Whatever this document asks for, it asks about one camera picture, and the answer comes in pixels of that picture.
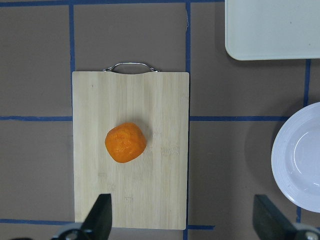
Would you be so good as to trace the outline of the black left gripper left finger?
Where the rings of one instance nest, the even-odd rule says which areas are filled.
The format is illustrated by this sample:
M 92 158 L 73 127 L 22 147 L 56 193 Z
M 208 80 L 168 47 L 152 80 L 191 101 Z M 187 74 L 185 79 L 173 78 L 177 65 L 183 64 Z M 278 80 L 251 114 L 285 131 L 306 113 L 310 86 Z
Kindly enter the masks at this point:
M 112 196 L 103 193 L 98 196 L 83 222 L 68 224 L 53 240 L 107 240 L 112 229 Z

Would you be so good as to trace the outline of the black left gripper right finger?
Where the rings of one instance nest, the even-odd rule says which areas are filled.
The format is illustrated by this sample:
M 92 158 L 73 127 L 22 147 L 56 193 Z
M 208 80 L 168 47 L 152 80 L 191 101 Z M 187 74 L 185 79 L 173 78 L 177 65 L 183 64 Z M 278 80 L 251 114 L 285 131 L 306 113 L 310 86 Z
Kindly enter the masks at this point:
M 265 194 L 253 198 L 252 225 L 260 240 L 318 240 L 320 230 L 292 223 Z

